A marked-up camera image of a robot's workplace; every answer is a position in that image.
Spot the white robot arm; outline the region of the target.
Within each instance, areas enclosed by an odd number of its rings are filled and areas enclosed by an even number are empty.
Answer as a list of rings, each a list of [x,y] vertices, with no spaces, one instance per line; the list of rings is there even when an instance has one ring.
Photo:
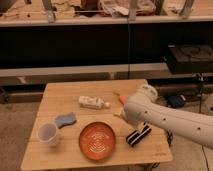
[[[121,116],[132,126],[145,121],[213,149],[213,116],[158,105],[157,97],[153,86],[142,84],[127,98]]]

